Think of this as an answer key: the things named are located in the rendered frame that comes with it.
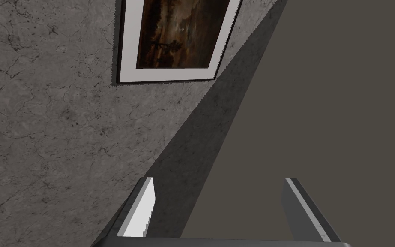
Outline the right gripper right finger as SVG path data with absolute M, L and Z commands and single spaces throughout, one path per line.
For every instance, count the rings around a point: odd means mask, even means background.
M 295 241 L 341 242 L 298 179 L 284 179 L 281 204 Z

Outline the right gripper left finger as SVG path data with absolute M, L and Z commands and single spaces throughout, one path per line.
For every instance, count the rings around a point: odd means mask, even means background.
M 118 211 L 107 236 L 145 237 L 155 201 L 153 178 L 140 178 Z

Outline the framed dark landscape painting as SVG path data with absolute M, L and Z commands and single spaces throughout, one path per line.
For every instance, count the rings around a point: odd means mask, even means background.
M 243 0 L 115 0 L 111 84 L 211 81 Z

